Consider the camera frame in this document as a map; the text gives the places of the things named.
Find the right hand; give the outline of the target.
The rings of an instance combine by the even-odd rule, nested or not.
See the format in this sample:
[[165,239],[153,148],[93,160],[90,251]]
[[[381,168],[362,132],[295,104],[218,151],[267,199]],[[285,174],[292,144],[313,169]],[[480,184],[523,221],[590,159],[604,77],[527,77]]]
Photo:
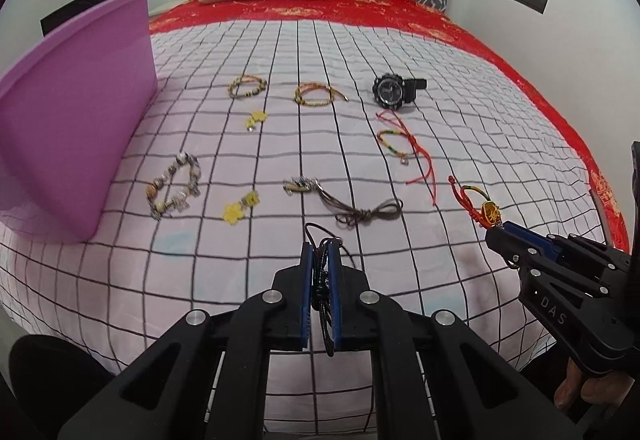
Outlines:
[[608,373],[600,378],[582,379],[582,371],[572,360],[568,360],[566,377],[555,391],[554,405],[566,408],[572,400],[579,396],[582,401],[594,405],[613,405],[619,408],[631,388],[634,379],[620,373]]

